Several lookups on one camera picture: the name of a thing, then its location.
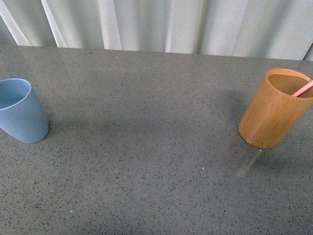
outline cup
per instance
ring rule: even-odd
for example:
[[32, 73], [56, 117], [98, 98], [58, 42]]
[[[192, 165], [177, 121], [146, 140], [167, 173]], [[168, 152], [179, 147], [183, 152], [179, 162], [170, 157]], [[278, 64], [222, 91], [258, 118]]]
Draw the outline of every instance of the cup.
[[310, 81], [294, 70], [269, 70], [239, 124], [241, 137], [260, 149], [276, 146], [313, 104], [313, 88], [292, 96]]
[[44, 108], [28, 81], [0, 81], [0, 128], [24, 143], [38, 142], [47, 135]]

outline white curtain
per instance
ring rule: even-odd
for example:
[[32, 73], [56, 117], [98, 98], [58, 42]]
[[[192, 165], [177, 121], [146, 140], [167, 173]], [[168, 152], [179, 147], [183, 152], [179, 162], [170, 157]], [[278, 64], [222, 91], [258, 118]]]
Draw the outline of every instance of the white curtain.
[[313, 60], [313, 0], [0, 0], [0, 44]]

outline countertop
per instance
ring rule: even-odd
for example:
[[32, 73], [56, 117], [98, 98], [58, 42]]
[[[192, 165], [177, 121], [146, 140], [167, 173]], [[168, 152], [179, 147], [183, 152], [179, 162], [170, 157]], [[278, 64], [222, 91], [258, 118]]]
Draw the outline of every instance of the countertop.
[[0, 130], [0, 234], [313, 234], [313, 108], [273, 149], [238, 123], [267, 70], [313, 62], [0, 47], [50, 131]]

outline blue cup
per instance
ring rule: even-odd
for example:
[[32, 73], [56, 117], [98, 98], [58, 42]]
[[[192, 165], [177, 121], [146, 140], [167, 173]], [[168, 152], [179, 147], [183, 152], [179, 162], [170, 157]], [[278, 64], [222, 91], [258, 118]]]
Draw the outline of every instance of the blue cup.
[[0, 128], [24, 143], [38, 142], [47, 135], [45, 110], [28, 81], [0, 81]]

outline bamboo cup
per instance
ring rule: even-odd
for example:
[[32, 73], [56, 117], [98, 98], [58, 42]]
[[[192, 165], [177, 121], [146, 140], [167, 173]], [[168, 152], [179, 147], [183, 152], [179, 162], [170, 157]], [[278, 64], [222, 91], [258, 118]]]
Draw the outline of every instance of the bamboo cup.
[[292, 96], [310, 81], [294, 70], [269, 70], [239, 124], [241, 137], [260, 149], [276, 146], [313, 104], [313, 87]]

